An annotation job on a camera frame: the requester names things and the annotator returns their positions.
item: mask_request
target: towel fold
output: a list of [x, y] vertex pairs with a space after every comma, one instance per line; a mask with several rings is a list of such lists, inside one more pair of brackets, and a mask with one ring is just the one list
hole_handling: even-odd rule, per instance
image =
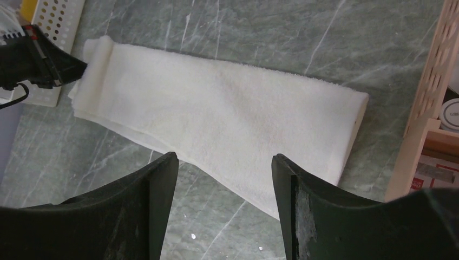
[[279, 219], [271, 176], [282, 153], [337, 185], [368, 95], [321, 80], [88, 40], [69, 96], [75, 116], [174, 151]]

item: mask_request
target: round container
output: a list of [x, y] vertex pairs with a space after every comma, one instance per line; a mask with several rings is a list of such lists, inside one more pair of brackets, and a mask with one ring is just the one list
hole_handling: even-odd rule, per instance
[[442, 129], [459, 133], [459, 99], [451, 99], [442, 105], [440, 120]]

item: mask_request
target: black cable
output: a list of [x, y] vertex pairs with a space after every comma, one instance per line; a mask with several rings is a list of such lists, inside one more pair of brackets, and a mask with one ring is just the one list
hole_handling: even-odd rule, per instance
[[18, 99], [15, 99], [15, 100], [13, 100], [13, 101], [10, 101], [10, 102], [8, 102], [8, 103], [1, 104], [1, 105], [0, 105], [0, 109], [7, 108], [7, 107], [10, 107], [10, 106], [15, 105], [15, 104], [17, 104], [17, 103], [20, 103], [20, 102], [24, 101], [24, 100], [29, 96], [29, 88], [28, 88], [25, 84], [23, 84], [23, 83], [18, 83], [18, 86], [21, 86], [21, 87], [24, 89], [25, 95], [21, 96], [21, 97], [18, 98]]

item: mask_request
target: folded towel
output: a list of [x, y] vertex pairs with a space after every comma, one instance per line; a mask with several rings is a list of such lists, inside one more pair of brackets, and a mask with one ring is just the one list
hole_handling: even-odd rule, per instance
[[321, 80], [88, 40], [75, 116], [150, 149], [174, 151], [279, 219], [271, 176], [282, 153], [338, 184], [368, 95]]

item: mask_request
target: gray marble table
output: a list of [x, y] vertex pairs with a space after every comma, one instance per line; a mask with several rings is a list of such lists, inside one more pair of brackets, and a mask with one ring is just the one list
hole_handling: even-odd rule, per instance
[[[81, 57], [86, 39], [108, 34], [121, 43], [367, 92], [340, 187], [382, 200], [441, 6], [437, 0], [86, 0], [73, 54]], [[74, 118], [69, 89], [56, 108], [25, 106], [1, 184], [3, 205], [60, 203], [159, 156]], [[279, 222], [190, 164], [180, 166], [162, 256], [285, 259]]]

